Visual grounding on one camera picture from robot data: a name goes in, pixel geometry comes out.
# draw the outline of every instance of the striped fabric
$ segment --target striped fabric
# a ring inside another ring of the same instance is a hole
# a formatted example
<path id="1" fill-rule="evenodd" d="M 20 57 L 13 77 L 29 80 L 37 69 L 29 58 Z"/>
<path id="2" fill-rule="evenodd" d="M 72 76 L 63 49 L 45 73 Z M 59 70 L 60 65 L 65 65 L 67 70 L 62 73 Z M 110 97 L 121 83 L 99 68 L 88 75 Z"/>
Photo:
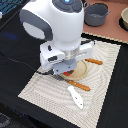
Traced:
<path id="1" fill-rule="evenodd" d="M 18 97 L 80 128 L 96 128 L 120 45 L 101 41 L 95 43 L 92 58 L 103 61 L 103 64 L 87 62 L 89 68 L 87 76 L 77 81 L 91 88 L 91 91 L 87 92 L 75 87 L 84 101 L 82 110 L 75 105 L 68 92 L 67 87 L 70 86 L 68 83 L 37 73 L 33 75 Z"/>

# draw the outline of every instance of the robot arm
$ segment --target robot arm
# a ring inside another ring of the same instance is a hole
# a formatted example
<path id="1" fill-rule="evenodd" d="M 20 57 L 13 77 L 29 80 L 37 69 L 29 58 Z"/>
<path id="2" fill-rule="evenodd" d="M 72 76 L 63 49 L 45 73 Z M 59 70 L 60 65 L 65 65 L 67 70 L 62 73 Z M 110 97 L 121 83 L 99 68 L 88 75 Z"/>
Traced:
<path id="1" fill-rule="evenodd" d="M 53 74 L 61 74 L 91 57 L 94 42 L 81 45 L 81 0 L 30 1 L 20 11 L 20 20 L 30 36 L 47 41 L 40 46 L 43 72 L 53 70 Z"/>

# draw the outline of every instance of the white object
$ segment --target white object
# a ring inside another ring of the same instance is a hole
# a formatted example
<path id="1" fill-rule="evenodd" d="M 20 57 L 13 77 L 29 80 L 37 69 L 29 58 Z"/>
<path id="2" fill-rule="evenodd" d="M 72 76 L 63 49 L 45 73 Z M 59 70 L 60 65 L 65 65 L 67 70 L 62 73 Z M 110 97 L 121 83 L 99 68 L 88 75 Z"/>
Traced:
<path id="1" fill-rule="evenodd" d="M 69 86 L 68 88 L 68 91 L 71 93 L 72 95 L 72 98 L 75 102 L 75 104 L 80 108 L 80 109 L 83 109 L 84 105 L 83 105 L 83 99 L 82 97 L 80 96 L 80 94 L 78 94 L 74 87 L 73 86 Z"/>
<path id="2" fill-rule="evenodd" d="M 40 46 L 43 72 L 54 70 L 53 65 L 65 60 L 75 59 L 78 62 L 89 59 L 93 52 L 93 41 L 81 45 L 84 8 L 69 13 L 58 9 L 54 2 L 55 0 L 30 0 L 20 11 L 25 31 L 34 38 L 47 41 Z M 68 63 L 67 68 L 60 65 L 59 69 L 63 68 L 66 72 L 68 67 L 71 69 L 72 63 Z"/>

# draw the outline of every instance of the wooden stick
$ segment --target wooden stick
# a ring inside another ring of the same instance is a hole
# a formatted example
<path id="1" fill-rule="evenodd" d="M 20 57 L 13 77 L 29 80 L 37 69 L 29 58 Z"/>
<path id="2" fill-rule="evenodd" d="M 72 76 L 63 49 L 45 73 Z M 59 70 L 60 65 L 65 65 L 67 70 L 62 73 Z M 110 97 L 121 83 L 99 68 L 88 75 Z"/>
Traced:
<path id="1" fill-rule="evenodd" d="M 81 88 L 81 89 L 83 89 L 85 91 L 90 91 L 91 90 L 88 86 L 85 86 L 83 84 L 77 83 L 77 82 L 75 82 L 73 80 L 69 80 L 68 83 L 71 84 L 71 85 L 74 85 L 74 86 L 76 86 L 78 88 Z"/>
<path id="2" fill-rule="evenodd" d="M 102 61 L 91 59 L 91 58 L 85 59 L 85 61 L 88 61 L 88 62 L 91 62 L 91 63 L 95 63 L 95 64 L 98 64 L 98 65 L 102 65 L 103 64 Z"/>

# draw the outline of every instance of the black table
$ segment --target black table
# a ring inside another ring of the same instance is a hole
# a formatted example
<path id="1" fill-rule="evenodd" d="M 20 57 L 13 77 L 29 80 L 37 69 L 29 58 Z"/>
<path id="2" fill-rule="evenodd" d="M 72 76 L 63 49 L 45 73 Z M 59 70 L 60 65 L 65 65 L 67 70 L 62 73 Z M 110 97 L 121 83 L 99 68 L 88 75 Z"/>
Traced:
<path id="1" fill-rule="evenodd" d="M 121 45 L 111 76 L 97 128 L 128 128 L 128 44 L 82 34 L 82 37 Z M 17 14 L 0 32 L 0 51 L 8 57 L 25 62 L 36 70 L 40 67 L 40 45 L 45 41 L 30 37 Z M 34 71 L 11 62 L 0 55 L 0 103 L 25 113 L 53 128 L 78 128 L 21 98 L 19 93 L 27 85 Z"/>

